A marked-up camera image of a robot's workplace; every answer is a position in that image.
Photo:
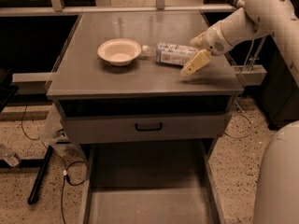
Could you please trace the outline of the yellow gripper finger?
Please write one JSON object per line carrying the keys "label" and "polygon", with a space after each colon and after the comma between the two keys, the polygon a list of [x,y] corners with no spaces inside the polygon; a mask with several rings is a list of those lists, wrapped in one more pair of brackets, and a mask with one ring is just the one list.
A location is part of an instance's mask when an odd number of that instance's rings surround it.
{"label": "yellow gripper finger", "polygon": [[210,61],[211,61],[211,52],[202,49],[199,50],[181,69],[180,74],[183,77],[192,75],[199,69],[203,68],[206,66]]}
{"label": "yellow gripper finger", "polygon": [[205,34],[206,33],[201,33],[200,35],[194,37],[191,41],[190,41],[190,45],[198,48],[198,49],[204,49],[205,46]]}

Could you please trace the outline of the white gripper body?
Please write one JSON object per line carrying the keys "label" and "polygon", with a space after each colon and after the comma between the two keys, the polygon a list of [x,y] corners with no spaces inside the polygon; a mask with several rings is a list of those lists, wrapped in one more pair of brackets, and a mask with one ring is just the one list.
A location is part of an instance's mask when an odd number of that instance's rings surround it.
{"label": "white gripper body", "polygon": [[213,56],[221,56],[233,48],[225,39],[220,22],[213,24],[205,31],[203,45]]}

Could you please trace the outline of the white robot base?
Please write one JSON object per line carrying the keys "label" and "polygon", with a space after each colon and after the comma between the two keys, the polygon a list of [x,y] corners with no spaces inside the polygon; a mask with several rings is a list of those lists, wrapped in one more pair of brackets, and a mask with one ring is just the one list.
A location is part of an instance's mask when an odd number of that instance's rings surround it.
{"label": "white robot base", "polygon": [[299,224],[299,121],[280,129],[263,154],[253,224]]}

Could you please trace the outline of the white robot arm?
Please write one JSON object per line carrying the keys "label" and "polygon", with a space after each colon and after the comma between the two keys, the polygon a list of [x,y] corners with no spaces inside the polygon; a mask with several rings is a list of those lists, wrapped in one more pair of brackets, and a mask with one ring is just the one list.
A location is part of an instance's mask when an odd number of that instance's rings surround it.
{"label": "white robot arm", "polygon": [[236,45],[271,35],[293,79],[299,83],[299,20],[290,0],[233,0],[237,11],[191,40],[198,52],[180,74],[189,76]]}

